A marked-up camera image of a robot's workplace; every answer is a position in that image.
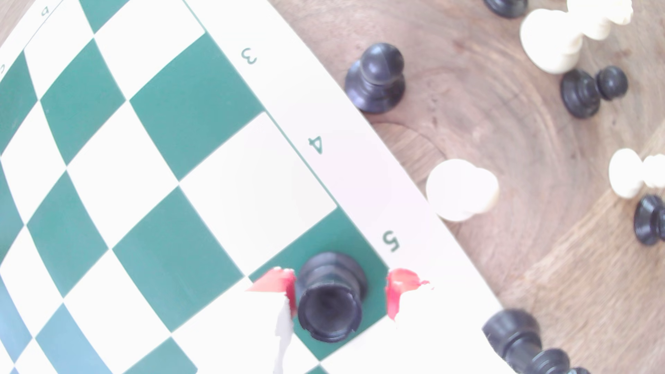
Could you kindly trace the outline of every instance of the green and white chessboard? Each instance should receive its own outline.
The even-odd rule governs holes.
[[[264,0],[37,0],[0,48],[0,165],[0,374],[229,373],[224,294],[326,250],[368,276],[362,324],[296,321],[286,373],[386,372],[389,268],[500,309]]]

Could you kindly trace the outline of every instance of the white chess piece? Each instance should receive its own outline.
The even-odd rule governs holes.
[[[665,188],[665,154],[647,157],[644,162],[632,149],[617,150],[609,166],[610,185],[614,193],[631,199],[644,184],[649,188]]]
[[[459,222],[494,207],[499,198],[499,180],[471,162],[447,160],[430,173],[426,193],[436,214]]]
[[[612,23],[630,23],[632,0],[568,0],[568,13],[584,35],[601,41],[610,35]]]
[[[534,10],[522,21],[519,38],[527,56],[546,73],[567,73],[579,61],[583,34],[566,12]]]

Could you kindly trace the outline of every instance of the green square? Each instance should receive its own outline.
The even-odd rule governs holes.
[[[196,374],[196,371],[190,358],[170,337],[124,374]]]
[[[66,172],[37,208],[28,230],[63,297],[108,249]]]
[[[96,33],[129,0],[79,0],[92,32]]]
[[[0,278],[0,341],[12,361],[19,359],[32,338],[5,287],[5,282]]]
[[[30,79],[25,54],[16,58],[5,78],[0,81],[0,153],[5,151],[11,137],[37,102],[37,94]]]
[[[65,163],[69,164],[123,102],[124,96],[93,39],[41,99]]]
[[[243,276],[180,188],[134,226],[113,251],[171,331]]]
[[[263,111],[208,34],[130,102],[178,180]]]
[[[64,304],[35,339],[58,373],[111,374]]]
[[[22,228],[23,221],[11,197],[5,172],[0,164],[0,264]]]
[[[321,365],[316,366],[314,369],[311,369],[310,371],[307,372],[307,374],[328,374],[327,371],[325,371]]]
[[[294,332],[319,360],[336,351],[386,315],[384,288],[388,268],[344,211],[337,208],[249,276],[251,281],[255,281],[275,266],[294,269],[297,275],[309,258],[326,251],[340,252],[354,258],[364,270],[368,286],[367,295],[362,302],[360,327],[344,341],[338,343],[318,341],[312,338],[309,332],[300,326],[298,318],[295,318]]]

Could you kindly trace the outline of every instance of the black chess piece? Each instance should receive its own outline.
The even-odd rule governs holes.
[[[581,69],[567,72],[561,79],[561,98],[566,109],[577,118],[589,118],[600,109],[600,100],[623,97],[628,77],[618,67],[607,67],[594,79]]]
[[[323,252],[300,268],[295,293],[303,329],[316,340],[335,343],[358,330],[367,278],[350,256]]]
[[[346,74],[344,91],[363,112],[383,113],[404,96],[404,57],[387,43],[371,45]]]
[[[606,67],[596,75],[598,92],[603,99],[612,101],[628,92],[628,77],[618,67]]]
[[[643,197],[634,219],[635,235],[643,244],[653,246],[658,240],[665,241],[665,204],[656,195]]]
[[[490,10],[505,18],[517,18],[527,12],[529,0],[485,0]]]
[[[506,309],[483,326],[494,351],[520,374],[589,374],[586,369],[571,369],[568,355],[561,349],[546,349],[536,319],[521,309]]]

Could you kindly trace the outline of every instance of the wood grain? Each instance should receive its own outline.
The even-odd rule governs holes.
[[[594,373],[665,372],[665,247],[635,240],[636,199],[617,198],[606,171],[619,148],[665,152],[665,1],[635,0],[630,25],[585,40],[580,68],[630,79],[590,120],[573,119],[560,76],[525,56],[520,20],[482,0],[271,2],[340,85],[367,46],[400,48],[406,96],[368,119],[423,191],[450,158],[497,175],[497,207],[449,227],[504,305],[536,315],[546,345]],[[30,3],[0,0],[0,41]]]

